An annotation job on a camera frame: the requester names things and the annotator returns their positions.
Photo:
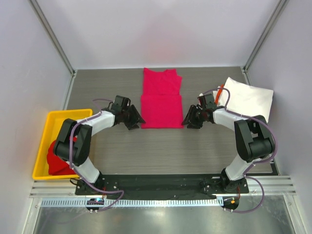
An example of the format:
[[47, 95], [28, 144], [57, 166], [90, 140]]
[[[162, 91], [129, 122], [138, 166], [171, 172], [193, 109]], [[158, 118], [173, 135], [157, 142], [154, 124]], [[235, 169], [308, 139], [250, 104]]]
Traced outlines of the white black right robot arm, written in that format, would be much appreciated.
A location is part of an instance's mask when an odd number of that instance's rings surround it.
[[199, 96], [199, 104], [191, 105], [182, 125], [200, 129], [204, 122], [218, 124], [234, 131], [237, 155], [220, 175], [220, 188], [232, 193], [241, 184], [251, 166], [272, 154], [275, 141], [262, 115], [249, 117], [217, 106], [212, 94]]

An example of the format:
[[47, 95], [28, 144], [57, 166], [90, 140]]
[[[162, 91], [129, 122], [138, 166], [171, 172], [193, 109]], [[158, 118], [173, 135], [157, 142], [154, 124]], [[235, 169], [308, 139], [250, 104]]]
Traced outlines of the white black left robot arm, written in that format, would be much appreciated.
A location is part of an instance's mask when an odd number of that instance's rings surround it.
[[92, 136], [120, 123], [133, 130], [146, 122], [129, 98], [117, 95], [95, 115], [79, 120], [67, 118], [54, 144], [54, 154], [68, 163], [87, 183], [86, 189], [93, 195], [102, 192], [104, 179], [89, 158]]

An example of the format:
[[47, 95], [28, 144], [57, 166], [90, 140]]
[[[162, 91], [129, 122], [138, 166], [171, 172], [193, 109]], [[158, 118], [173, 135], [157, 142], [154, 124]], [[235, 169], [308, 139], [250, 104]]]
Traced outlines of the pink t-shirt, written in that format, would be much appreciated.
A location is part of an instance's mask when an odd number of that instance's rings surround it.
[[143, 69], [143, 91], [140, 98], [142, 129], [181, 129], [183, 121], [182, 77], [175, 69], [156, 72]]

